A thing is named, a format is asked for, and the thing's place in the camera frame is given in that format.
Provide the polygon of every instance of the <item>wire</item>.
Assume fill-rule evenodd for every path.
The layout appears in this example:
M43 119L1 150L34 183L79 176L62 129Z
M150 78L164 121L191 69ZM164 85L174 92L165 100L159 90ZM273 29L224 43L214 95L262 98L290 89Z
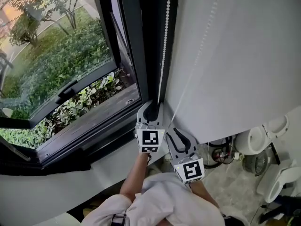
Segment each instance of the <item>wire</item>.
M186 84L185 84L185 87L183 89L183 92L180 96L180 99L179 99L179 102L178 102L178 105L174 111L174 115L172 116L171 118L171 121L168 125L168 128L167 130L171 127L172 123L173 123L173 120L175 118L175 115L177 114L178 110L179 110L179 107L180 107L180 104L181 102L183 101L183 98L184 98L184 94L186 93L186 90L188 89L188 85L190 84L190 81L192 79L192 76L195 74L195 69L197 68L197 64L198 64L198 61L199 61L199 58L202 57L202 52L203 52L203 49L205 47L205 41L208 40L208 34L209 34L209 30L210 30L210 27L214 21L214 18L215 18L215 14L216 14L216 11L217 11L217 7L218 7L218 1L219 0L214 0L213 1L213 4L211 6L211 11L210 11L210 16L208 18L208 21L207 21L207 26L206 26L206 29L205 29L205 32L203 34L203 37L201 39L201 42L200 42L200 46L199 46L199 49L198 49L198 54L194 60L194 64L192 65L192 68L191 68L191 71L190 71L190 74L189 74L189 77L186 81ZM206 69L206 66L203 66L202 67L202 71L198 73L198 77L200 78L200 81L202 81L202 77L204 75L204 71Z
M287 222L287 226L291 226L292 225L292 221L293 221L294 217L291 217L290 220Z
M255 216L256 216L256 214L257 214L257 212L258 212L259 208L261 208L261 206L259 206L259 207L258 207L258 209L256 210L256 212L255 212L255 214L254 214L254 216L253 216L253 218L252 218L252 220L251 220L250 224L252 224L252 222L253 222L253 220L254 220L254 218L255 218Z
M222 165L222 162L217 162L214 165L204 165L204 168L206 168L206 169L213 169L213 168L219 167L220 165Z
M210 159L209 159L209 145L208 145L208 151L207 151L207 159L208 159L207 164L209 165L209 162L210 162Z
M147 164L146 164L146 166L148 166L149 165L149 162L151 161L151 155L149 154L149 158L148 158L148 160L147 160Z
M221 147L229 146L229 144L231 143L231 140L233 140L232 136L231 137L226 137L225 139L226 139L226 142L222 143L222 144L219 144L219 145L212 144L210 142L208 142L206 144L211 146L211 147L214 147L214 148L221 148Z
M160 75L158 101L157 101L158 104L160 103L161 85L162 85L162 80L163 80L165 52L166 52L166 44L167 44L167 33L168 33L169 10L170 10L169 7L170 7L170 0L167 0L167 2L166 2L166 16L165 16L165 32L164 32L164 41L163 41L163 54L162 54L162 61L161 61L161 75Z

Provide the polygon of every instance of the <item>cable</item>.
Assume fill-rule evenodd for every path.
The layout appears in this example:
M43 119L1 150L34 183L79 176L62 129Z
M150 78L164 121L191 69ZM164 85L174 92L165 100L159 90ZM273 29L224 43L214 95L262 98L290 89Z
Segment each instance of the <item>cable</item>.
M165 62L165 51L166 51L166 43L167 43L168 21L169 21L169 10L170 10L169 7L170 7L170 0L167 0L166 17L165 17L165 32L164 32L164 41L163 41L163 54L162 54L162 61L161 61L161 75L160 75L158 101L157 101L158 104L160 103L161 85L162 85L162 80L163 80L163 70L164 70L164 62Z
M207 151L207 159L208 159L208 165L209 165L209 162L210 162L210 159L209 159L209 146L208 146L208 151Z
M183 97L184 97L184 94L186 93L186 90L188 88L188 85L190 84L190 81L192 79L192 76L195 74L195 69L197 67L197 64L198 64L198 60L199 58L202 56L202 52L203 52L203 48L204 48L204 45L205 45L205 41L208 40L207 36L209 34L209 30L210 30L210 27L211 27L211 24L215 18L215 14L216 14L216 11L217 11L217 6L218 6L218 0L214 0L213 1L213 4L211 6L211 11L210 11L210 16L209 16L209 19L207 21L207 26L206 26L206 29L205 29L205 32L203 34L203 37L202 37L202 40L201 40L201 43L200 43L200 46L199 46L199 49L198 49L198 54L195 58L195 61L194 61L194 64L192 66L192 69L191 69L191 72L190 72L190 75L187 79L187 82L185 84L185 87L184 87L184 90L180 96L180 100L179 100L179 103L174 111L174 115L172 116L171 118L171 121L168 125L168 128L169 129L171 127L171 124L175 118L175 115L177 114L178 110L179 110L179 107L180 107L180 104L181 102L183 101ZM198 74L200 80L202 79L203 75L204 75L204 71L205 71L205 66L203 67L203 70Z
M222 165L222 162L217 162L217 163L214 164L214 165L204 165L204 168L205 168L205 169L213 169L213 168L219 167L220 165Z
M148 156L149 156L149 158L148 158L148 160L147 160L146 166L148 166L148 165L149 165L149 162L151 161L151 155L149 154Z
M226 142L223 143L223 144L216 145L216 144L212 144L212 143L210 143L210 142L205 143L205 144L207 144L207 145L209 145L209 146L211 146L211 147L214 147L214 148L221 148L221 147L229 146L229 145L230 145L230 142L231 142L231 140L232 140L232 136L226 137L225 139L226 139Z

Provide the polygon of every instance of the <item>toilet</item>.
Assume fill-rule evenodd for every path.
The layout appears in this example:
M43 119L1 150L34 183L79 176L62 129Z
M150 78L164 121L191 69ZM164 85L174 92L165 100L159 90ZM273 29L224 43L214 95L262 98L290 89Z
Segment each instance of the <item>toilet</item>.
M261 153L274 139L286 133L289 127L287 115L271 120L261 126L239 133L235 148L244 155Z
M285 183L291 183L301 177L301 167L295 160L285 160L279 165L271 164L262 177L256 192L263 195L267 203L273 202L280 194Z

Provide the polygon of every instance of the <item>forearm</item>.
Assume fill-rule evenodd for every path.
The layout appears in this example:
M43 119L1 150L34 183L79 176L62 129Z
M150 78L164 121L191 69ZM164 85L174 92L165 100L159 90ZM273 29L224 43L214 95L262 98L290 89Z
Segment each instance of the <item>forearm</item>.
M134 201L135 194L140 193L142 190L147 161L148 154L140 153L121 187L120 194L128 197L131 201Z
M212 203L214 206L219 208L217 202L211 197L211 195L206 190L206 188L205 188L204 184L202 183L202 181L197 181L197 182L190 183L190 187L191 187L192 192L195 195L205 199L206 201Z

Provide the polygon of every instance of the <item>tree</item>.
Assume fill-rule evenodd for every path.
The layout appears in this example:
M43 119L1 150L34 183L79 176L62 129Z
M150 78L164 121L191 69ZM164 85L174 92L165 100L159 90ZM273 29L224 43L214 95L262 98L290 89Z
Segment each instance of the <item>tree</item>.
M59 22L53 20L52 14L58 11L65 14L73 29L76 29L75 7L78 0L11 0L10 5L23 13L29 13L40 21L56 23L66 34L69 34Z
M22 14L10 32L9 42L11 42L12 45L18 46L30 43L35 47L38 41L37 30L39 25L40 21L31 15Z

